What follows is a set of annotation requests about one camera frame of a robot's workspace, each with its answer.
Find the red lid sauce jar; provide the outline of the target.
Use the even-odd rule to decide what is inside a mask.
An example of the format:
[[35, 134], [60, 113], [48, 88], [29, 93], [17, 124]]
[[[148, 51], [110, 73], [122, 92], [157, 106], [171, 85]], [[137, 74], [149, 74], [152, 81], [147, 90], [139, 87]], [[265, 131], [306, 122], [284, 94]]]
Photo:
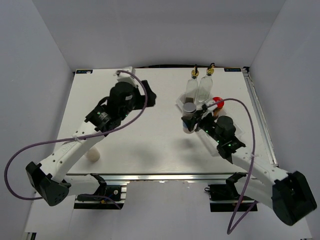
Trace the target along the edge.
[[224, 102], [223, 102], [223, 99], [221, 97], [218, 97], [218, 96], [213, 97], [212, 100], [213, 100], [214, 103], [218, 102], [218, 104], [216, 104], [214, 106], [214, 109], [212, 111], [213, 118], [217, 119], [219, 117], [220, 111], [224, 107]]

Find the blue label salt shaker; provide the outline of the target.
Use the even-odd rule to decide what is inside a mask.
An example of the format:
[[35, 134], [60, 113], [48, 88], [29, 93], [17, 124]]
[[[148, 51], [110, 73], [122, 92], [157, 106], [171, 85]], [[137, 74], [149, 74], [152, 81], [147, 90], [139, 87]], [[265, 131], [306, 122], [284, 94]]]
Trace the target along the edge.
[[182, 129], [186, 134], [193, 133], [193, 130], [189, 130], [185, 120], [190, 120], [193, 114], [196, 112], [197, 106], [193, 102], [184, 103], [182, 106]]

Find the clear glass oil bottle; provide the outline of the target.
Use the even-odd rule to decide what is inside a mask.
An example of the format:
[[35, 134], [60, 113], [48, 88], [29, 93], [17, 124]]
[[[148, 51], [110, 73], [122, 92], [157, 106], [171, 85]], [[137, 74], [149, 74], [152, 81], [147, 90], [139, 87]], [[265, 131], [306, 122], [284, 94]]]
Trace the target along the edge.
[[212, 75], [214, 73], [215, 63], [211, 63], [206, 69], [206, 75], [201, 78], [197, 95], [196, 95], [196, 102], [202, 103], [206, 101], [211, 93], [213, 87], [213, 79]]

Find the glass bottle dark sauce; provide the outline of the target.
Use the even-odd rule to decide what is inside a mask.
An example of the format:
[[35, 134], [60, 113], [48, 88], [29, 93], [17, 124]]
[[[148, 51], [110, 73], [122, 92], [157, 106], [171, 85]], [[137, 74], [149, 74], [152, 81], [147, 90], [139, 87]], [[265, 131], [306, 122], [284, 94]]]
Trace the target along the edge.
[[187, 81], [184, 103], [194, 103], [198, 92], [198, 66], [195, 64], [191, 71], [191, 78]]

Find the white powder shaker jar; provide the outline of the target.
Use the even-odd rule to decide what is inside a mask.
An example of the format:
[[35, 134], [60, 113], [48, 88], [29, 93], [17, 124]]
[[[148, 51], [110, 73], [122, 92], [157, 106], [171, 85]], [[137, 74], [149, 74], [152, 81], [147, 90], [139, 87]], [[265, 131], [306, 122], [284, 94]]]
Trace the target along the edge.
[[92, 147], [85, 153], [85, 157], [89, 162], [95, 163], [100, 159], [101, 155], [96, 147]]

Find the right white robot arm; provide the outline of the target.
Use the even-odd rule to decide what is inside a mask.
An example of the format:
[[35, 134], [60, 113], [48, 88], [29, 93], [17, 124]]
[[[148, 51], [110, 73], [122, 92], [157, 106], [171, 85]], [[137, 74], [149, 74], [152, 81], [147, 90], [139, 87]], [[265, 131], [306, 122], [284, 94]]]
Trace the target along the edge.
[[203, 117], [203, 111], [181, 119], [189, 130], [202, 130], [216, 143], [219, 155], [245, 173], [235, 173], [226, 180], [226, 195], [236, 200], [244, 195], [274, 211], [286, 225], [292, 226], [317, 208], [316, 200], [306, 177], [299, 171], [293, 173], [260, 160], [252, 153], [252, 147], [241, 142], [235, 135], [232, 118], [212, 114]]

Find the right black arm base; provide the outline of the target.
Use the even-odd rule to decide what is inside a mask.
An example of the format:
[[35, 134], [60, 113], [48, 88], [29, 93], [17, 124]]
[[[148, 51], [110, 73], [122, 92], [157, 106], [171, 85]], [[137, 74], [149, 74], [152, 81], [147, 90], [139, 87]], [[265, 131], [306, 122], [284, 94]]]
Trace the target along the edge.
[[204, 188], [209, 195], [212, 213], [231, 213], [235, 210], [241, 193], [236, 190], [235, 183], [246, 176], [246, 173], [237, 172], [228, 177], [225, 183], [210, 184]]

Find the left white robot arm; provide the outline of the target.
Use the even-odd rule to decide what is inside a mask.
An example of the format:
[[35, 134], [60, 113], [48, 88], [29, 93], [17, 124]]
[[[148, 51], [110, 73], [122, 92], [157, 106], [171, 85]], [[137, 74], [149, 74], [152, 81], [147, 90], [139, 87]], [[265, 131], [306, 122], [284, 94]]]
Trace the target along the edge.
[[110, 131], [119, 127], [131, 111], [156, 104], [157, 96], [148, 81], [142, 80], [142, 86], [145, 95], [128, 82], [117, 82], [109, 96], [103, 97], [85, 117], [71, 140], [65, 140], [60, 148], [38, 164], [32, 161], [26, 166], [31, 185], [49, 206], [56, 206], [72, 195], [85, 195], [96, 200], [106, 197], [107, 183], [100, 175], [68, 176], [67, 173]]

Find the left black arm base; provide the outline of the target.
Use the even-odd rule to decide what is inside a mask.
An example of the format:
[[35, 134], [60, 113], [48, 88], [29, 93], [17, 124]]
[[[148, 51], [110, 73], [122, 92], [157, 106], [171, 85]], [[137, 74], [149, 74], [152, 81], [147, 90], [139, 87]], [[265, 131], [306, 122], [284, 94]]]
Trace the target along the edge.
[[104, 178], [92, 173], [90, 174], [99, 187], [94, 193], [83, 193], [76, 197], [74, 209], [78, 210], [121, 210], [124, 206], [122, 201], [122, 186], [119, 184], [108, 184]]

